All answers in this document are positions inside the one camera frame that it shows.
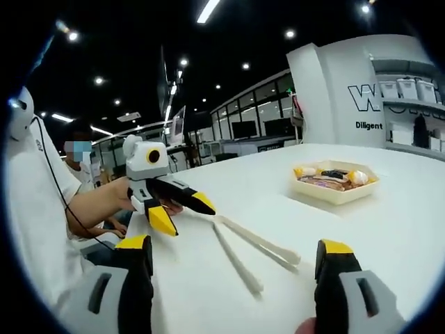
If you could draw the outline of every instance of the robot eye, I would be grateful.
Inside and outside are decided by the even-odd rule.
[[[161,154],[159,153],[158,150],[151,150],[148,155],[147,155],[147,160],[148,162],[150,162],[151,164],[155,164],[156,162],[158,162],[159,158],[161,157]]]

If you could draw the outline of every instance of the dark hair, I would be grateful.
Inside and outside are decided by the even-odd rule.
[[[77,118],[76,120],[73,120],[71,123],[67,124],[66,127],[64,127],[63,132],[64,142],[75,141],[75,134],[83,134],[88,137],[92,137],[92,129],[90,124],[82,118]]]

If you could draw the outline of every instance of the desk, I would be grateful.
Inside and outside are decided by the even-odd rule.
[[[372,196],[339,207],[289,189],[294,165],[326,159],[365,164],[380,177],[380,186]],[[154,333],[161,333],[161,325],[166,333],[294,333],[298,324],[315,314],[314,264],[321,238],[351,246],[362,268],[374,271],[388,285],[397,295],[402,316],[411,319],[442,272],[444,175],[445,164],[426,157],[316,144],[175,174],[205,192],[219,214],[297,251],[302,264],[297,274],[290,273],[221,228],[264,284],[262,298],[256,299],[205,218],[187,210],[174,217],[179,236],[172,238],[150,231],[144,217],[134,214],[127,235],[150,233],[153,239]]]

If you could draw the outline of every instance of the black ceiling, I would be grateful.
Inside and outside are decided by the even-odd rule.
[[[174,114],[183,105],[188,110],[214,109],[288,68],[286,54],[307,43],[320,46],[370,33],[406,33],[398,20],[379,13],[378,2],[372,17],[364,19],[358,9],[365,1],[221,0],[209,21],[199,25],[196,20],[206,2],[73,1],[60,18],[79,32],[79,41],[69,43],[66,35],[56,34],[27,84],[36,111],[84,117],[113,133],[135,126],[116,120],[126,112],[138,111],[143,116],[140,125],[160,121],[156,84],[161,45],[169,80],[179,60],[189,60]],[[297,36],[286,40],[287,29],[295,29]],[[243,62],[251,64],[249,71],[241,69]],[[103,86],[94,85],[97,75],[106,80]],[[216,90],[216,84],[222,88]],[[121,105],[113,104],[115,98]],[[45,122],[57,141],[60,121]]]

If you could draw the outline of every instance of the glass wall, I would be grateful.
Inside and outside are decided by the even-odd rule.
[[[290,118],[292,115],[292,99],[287,93],[290,88],[293,89],[293,80],[291,74],[288,73],[252,89],[251,92],[239,98],[232,99],[223,108],[212,111],[215,140],[235,139],[233,123],[246,121],[253,121],[257,128],[257,134],[251,138],[267,136],[265,122]]]

